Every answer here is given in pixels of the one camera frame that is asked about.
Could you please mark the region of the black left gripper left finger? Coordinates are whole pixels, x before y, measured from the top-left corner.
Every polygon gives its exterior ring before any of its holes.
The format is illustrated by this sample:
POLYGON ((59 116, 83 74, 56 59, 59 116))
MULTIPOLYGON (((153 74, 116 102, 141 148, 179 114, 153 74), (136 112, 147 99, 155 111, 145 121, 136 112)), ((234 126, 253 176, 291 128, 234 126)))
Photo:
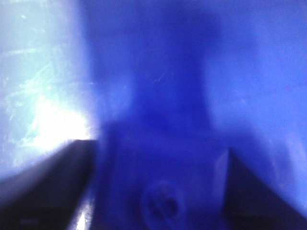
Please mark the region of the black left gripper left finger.
POLYGON ((2 230, 65 230, 94 170, 94 140, 75 140, 0 182, 2 230))

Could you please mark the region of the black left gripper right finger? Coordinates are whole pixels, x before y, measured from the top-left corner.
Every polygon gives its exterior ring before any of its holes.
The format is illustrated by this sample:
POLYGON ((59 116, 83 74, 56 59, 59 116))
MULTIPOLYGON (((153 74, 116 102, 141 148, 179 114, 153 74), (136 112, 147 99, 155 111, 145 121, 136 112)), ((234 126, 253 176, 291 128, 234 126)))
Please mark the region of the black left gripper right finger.
POLYGON ((229 150, 223 214, 228 230, 305 230, 307 219, 229 150))

